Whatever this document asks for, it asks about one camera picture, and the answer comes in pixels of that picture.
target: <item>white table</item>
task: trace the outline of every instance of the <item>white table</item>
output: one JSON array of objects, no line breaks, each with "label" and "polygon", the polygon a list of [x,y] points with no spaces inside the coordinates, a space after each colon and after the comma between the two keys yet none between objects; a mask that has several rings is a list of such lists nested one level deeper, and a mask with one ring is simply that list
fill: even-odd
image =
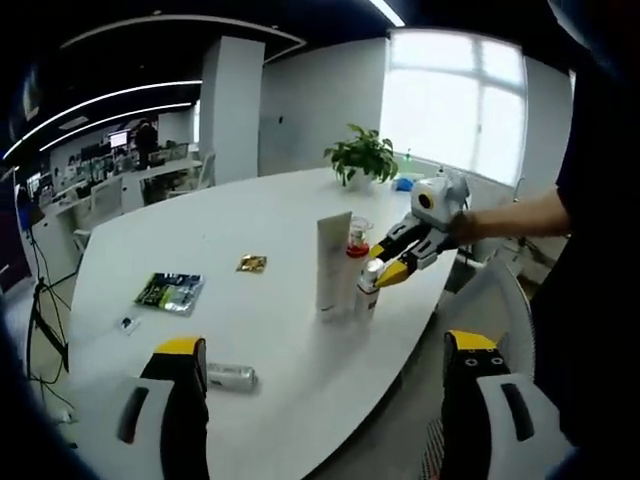
[{"label": "white table", "polygon": [[[71,388],[138,376],[156,346],[202,335],[209,361],[252,365],[253,395],[209,389],[207,458],[215,479],[300,479],[360,425],[427,325],[455,252],[385,289],[374,319],[314,318],[316,220],[352,210],[380,239],[409,209],[389,185],[348,193],[328,169],[247,180],[137,210],[100,225],[80,268],[70,317]],[[235,271],[267,255],[263,274]],[[130,337],[115,324],[151,272],[202,273],[188,318],[143,310]]]}]

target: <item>person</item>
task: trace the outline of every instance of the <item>person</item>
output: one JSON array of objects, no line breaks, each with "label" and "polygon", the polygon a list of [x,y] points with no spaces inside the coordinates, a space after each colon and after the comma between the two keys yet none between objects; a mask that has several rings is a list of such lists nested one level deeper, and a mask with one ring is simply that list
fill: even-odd
[{"label": "person", "polygon": [[149,154],[158,149],[158,131],[149,120],[142,120],[138,125],[135,143],[140,155],[138,168],[144,170],[149,166]]},{"label": "person", "polygon": [[[572,456],[576,463],[577,456],[591,461],[602,455],[607,437],[594,420],[616,410],[616,387],[607,379],[617,369],[613,363],[617,352],[614,340],[603,339],[603,329],[613,328],[607,323],[608,309],[616,298],[610,282],[619,277],[616,269],[621,266],[607,257],[624,245],[619,242],[625,233],[616,226],[624,224],[632,191],[637,189],[632,178],[613,170],[620,168],[616,162],[635,151],[632,142],[638,123],[633,105],[637,104],[632,100],[637,65],[629,62],[636,57],[615,48],[630,34],[629,22],[621,16],[622,2],[552,0],[551,6],[578,43],[574,46],[577,75],[571,132],[556,185],[537,198],[460,212],[449,230],[460,245],[490,237],[570,236],[533,297],[531,313],[534,382],[558,407],[560,427],[568,440],[580,447],[580,455]],[[600,35],[606,30],[602,22],[612,18],[617,19],[619,31]],[[598,22],[602,28],[596,28]]]}]

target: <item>computer monitor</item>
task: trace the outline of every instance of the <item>computer monitor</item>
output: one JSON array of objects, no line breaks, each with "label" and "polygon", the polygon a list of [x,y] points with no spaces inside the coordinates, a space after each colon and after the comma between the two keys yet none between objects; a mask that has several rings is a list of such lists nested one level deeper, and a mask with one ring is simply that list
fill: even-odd
[{"label": "computer monitor", "polygon": [[129,130],[121,130],[109,134],[111,148],[124,147],[129,143]]}]

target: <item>blue object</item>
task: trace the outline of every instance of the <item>blue object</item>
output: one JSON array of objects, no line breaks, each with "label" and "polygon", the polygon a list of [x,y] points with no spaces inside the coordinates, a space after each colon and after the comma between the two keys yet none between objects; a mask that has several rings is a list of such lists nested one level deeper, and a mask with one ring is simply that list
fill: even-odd
[{"label": "blue object", "polygon": [[396,190],[399,192],[410,192],[413,190],[415,182],[408,178],[399,178],[396,183]]}]

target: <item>white bottle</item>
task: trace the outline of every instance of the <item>white bottle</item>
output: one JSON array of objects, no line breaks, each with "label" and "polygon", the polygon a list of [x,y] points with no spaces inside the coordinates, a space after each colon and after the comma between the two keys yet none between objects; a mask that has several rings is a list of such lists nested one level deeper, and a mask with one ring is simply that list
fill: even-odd
[{"label": "white bottle", "polygon": [[380,287],[376,286],[376,281],[383,267],[384,262],[376,258],[367,262],[362,269],[362,274],[358,279],[356,302],[353,310],[356,320],[367,321],[373,318],[373,312],[380,295]]}]

